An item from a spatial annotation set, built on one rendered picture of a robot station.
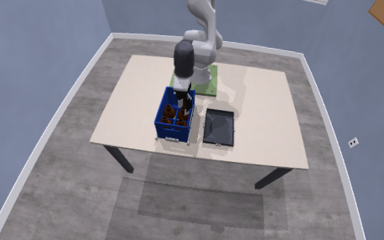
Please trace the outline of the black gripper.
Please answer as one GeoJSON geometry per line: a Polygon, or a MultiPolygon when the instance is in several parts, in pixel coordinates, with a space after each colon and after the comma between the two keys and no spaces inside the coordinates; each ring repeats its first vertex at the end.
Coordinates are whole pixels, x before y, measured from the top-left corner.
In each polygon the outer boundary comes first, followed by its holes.
{"type": "Polygon", "coordinates": [[[179,108],[183,106],[184,99],[184,115],[189,114],[189,110],[192,108],[193,97],[189,95],[189,90],[191,88],[191,83],[189,85],[188,91],[175,91],[176,97],[178,98],[179,108]],[[182,99],[183,98],[183,99],[182,99]]]}

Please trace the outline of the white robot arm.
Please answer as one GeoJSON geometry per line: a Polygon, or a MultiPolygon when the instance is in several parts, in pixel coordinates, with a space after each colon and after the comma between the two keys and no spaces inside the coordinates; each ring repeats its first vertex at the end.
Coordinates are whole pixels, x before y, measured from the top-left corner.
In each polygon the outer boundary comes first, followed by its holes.
{"type": "Polygon", "coordinates": [[[216,50],[223,43],[216,30],[215,0],[187,0],[187,7],[205,31],[186,31],[175,46],[173,89],[176,91],[188,91],[191,82],[204,85],[212,80],[209,65],[215,62],[216,50]]]}

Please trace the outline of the blue plastic crate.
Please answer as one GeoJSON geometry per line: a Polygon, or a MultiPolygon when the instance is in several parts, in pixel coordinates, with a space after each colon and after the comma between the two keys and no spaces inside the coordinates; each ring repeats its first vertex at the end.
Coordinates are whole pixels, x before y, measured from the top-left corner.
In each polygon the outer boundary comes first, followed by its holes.
{"type": "Polygon", "coordinates": [[[178,98],[176,97],[176,94],[174,93],[173,87],[166,86],[162,101],[159,105],[158,112],[156,115],[156,118],[154,120],[154,125],[157,131],[158,138],[176,138],[180,142],[186,142],[188,141],[189,137],[189,130],[190,125],[193,117],[193,112],[195,108],[195,91],[189,90],[189,95],[193,97],[192,100],[192,108],[189,110],[189,119],[188,121],[185,121],[187,123],[187,127],[175,125],[178,122],[178,112],[181,110],[181,107],[178,107],[178,98]],[[175,119],[167,118],[171,121],[172,124],[168,123],[160,123],[163,117],[163,110],[166,108],[166,105],[169,104],[175,111],[175,119]],[[172,129],[167,129],[167,128],[172,129]],[[175,129],[179,129],[175,130],[175,129]]]}

